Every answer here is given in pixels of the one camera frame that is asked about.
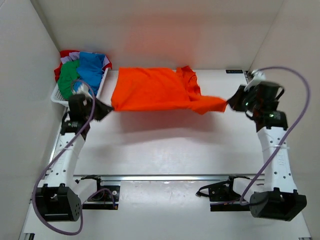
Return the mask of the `orange t shirt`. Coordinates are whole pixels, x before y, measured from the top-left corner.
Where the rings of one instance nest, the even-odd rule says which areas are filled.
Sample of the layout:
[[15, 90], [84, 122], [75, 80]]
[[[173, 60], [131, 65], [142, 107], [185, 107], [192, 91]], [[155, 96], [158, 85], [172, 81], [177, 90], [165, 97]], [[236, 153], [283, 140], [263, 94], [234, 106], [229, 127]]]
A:
[[189, 67], [121, 67], [111, 97], [118, 112], [190, 109], [200, 115], [224, 112], [227, 101], [202, 95], [196, 73]]

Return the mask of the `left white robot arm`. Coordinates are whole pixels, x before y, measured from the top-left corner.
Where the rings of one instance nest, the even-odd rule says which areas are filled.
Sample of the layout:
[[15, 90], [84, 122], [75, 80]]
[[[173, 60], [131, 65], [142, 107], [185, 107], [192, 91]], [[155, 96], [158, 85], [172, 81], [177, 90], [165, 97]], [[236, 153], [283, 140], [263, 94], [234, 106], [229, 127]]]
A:
[[32, 202], [37, 214], [46, 222], [76, 222], [82, 204], [89, 198], [99, 199], [105, 187], [96, 176], [74, 177], [80, 152], [86, 142], [91, 121], [101, 121], [113, 107], [85, 94], [69, 98], [61, 120], [54, 159], [36, 185]]

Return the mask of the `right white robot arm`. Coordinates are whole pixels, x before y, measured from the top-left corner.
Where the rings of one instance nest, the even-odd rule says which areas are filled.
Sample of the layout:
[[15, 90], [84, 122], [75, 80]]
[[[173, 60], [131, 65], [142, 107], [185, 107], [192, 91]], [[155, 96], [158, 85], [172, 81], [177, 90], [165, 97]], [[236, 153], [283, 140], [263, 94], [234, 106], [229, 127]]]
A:
[[263, 166], [251, 180], [235, 178], [224, 187], [224, 195], [229, 200], [240, 197], [240, 204], [248, 206], [255, 218], [289, 222], [306, 207], [307, 198], [298, 193], [291, 171], [287, 116], [277, 109], [284, 92], [281, 85], [265, 81], [240, 85], [228, 99], [232, 110], [245, 113], [255, 123]]

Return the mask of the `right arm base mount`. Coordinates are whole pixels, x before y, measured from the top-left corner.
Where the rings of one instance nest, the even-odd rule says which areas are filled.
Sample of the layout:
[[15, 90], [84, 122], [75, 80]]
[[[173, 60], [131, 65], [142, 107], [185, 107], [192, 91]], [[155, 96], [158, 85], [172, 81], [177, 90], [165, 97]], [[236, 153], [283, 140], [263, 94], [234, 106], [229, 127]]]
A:
[[195, 195], [209, 198], [211, 212], [249, 212], [250, 206], [239, 204], [241, 195], [233, 190], [236, 180], [251, 181], [246, 176], [229, 175], [227, 180], [200, 187]]

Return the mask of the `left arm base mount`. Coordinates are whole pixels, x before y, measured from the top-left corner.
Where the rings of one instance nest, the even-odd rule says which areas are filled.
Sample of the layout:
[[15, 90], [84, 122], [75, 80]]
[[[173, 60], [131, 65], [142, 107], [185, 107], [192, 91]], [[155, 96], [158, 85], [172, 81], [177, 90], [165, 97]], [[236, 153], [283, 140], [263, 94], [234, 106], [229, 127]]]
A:
[[121, 186], [103, 180], [100, 175], [85, 175], [74, 179], [75, 192], [84, 210], [118, 210]]

